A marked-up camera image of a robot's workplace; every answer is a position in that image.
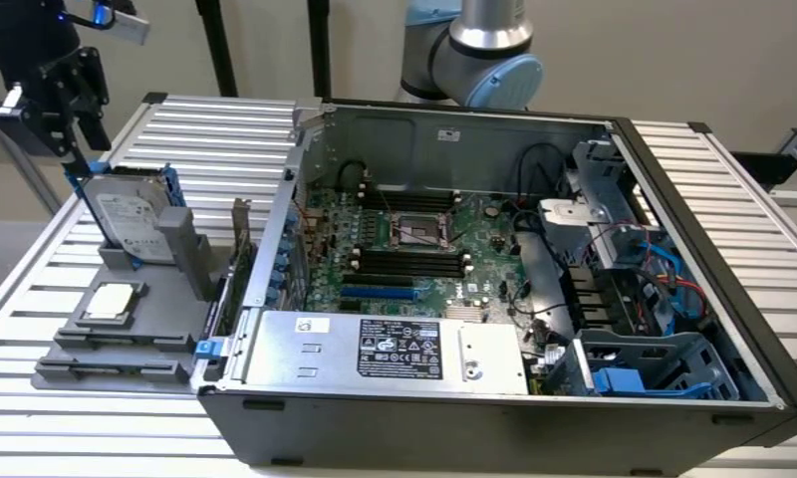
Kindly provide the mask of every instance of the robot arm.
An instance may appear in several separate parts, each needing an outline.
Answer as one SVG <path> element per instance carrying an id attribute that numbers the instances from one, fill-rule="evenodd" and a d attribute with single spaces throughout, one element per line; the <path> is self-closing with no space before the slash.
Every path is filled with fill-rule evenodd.
<path id="1" fill-rule="evenodd" d="M 524 0 L 413 0 L 400 101 L 521 110 L 544 77 Z"/>
<path id="2" fill-rule="evenodd" d="M 109 0 L 97 5 L 112 6 Z M 68 13 L 64 0 L 0 0 L 0 73 L 9 91 L 0 128 L 30 154 L 77 151 L 74 120 L 92 149 L 112 147 L 101 124 L 109 92 L 100 53 L 80 46 L 74 28 L 110 28 L 112 15 L 98 23 Z M 88 172 L 82 164 L 77 174 Z"/>

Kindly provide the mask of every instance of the warning label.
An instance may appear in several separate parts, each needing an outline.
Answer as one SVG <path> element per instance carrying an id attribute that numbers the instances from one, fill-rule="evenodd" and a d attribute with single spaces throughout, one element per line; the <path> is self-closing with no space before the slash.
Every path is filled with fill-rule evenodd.
<path id="1" fill-rule="evenodd" d="M 383 378 L 443 379 L 440 324 L 360 321 L 357 372 Z"/>

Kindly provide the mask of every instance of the black pole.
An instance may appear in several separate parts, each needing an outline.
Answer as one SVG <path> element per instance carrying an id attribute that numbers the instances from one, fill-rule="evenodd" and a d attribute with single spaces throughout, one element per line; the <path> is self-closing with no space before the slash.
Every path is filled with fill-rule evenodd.
<path id="1" fill-rule="evenodd" d="M 306 0 L 309 20 L 309 57 L 313 67 L 313 92 L 331 98 L 331 38 L 328 16 L 331 0 Z"/>
<path id="2" fill-rule="evenodd" d="M 198 4 L 202 30 L 206 35 L 206 43 L 209 44 L 209 55 L 212 56 L 217 89 L 222 97 L 237 97 L 236 74 L 233 73 L 233 62 L 229 58 L 229 46 L 226 45 L 221 5 L 218 0 L 196 0 L 196 3 Z"/>

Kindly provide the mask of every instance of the blue light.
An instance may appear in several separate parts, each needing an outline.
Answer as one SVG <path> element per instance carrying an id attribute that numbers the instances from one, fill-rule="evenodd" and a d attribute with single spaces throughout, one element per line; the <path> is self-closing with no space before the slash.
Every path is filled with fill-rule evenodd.
<path id="1" fill-rule="evenodd" d="M 101 4 L 96 4 L 94 5 L 94 18 L 93 18 L 94 23 L 97 23 L 98 25 L 102 25 L 104 23 L 106 23 L 106 7 Z"/>

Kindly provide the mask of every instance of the sticker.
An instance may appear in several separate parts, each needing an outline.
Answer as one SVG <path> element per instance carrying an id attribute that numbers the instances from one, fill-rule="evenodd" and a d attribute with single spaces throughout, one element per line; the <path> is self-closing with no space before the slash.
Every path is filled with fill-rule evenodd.
<path id="1" fill-rule="evenodd" d="M 174 261 L 165 235 L 157 230 L 157 209 L 150 202 L 138 196 L 101 193 L 97 203 L 124 250 L 142 261 Z"/>
<path id="2" fill-rule="evenodd" d="M 437 322 L 360 321 L 357 373 L 363 376 L 441 380 L 441 361 Z"/>
<path id="3" fill-rule="evenodd" d="M 440 129 L 437 131 L 437 140 L 457 142 L 461 140 L 461 132 L 456 129 Z"/>
<path id="4" fill-rule="evenodd" d="M 298 317 L 294 320 L 294 331 L 300 334 L 327 334 L 331 332 L 331 319 L 327 317 Z"/>

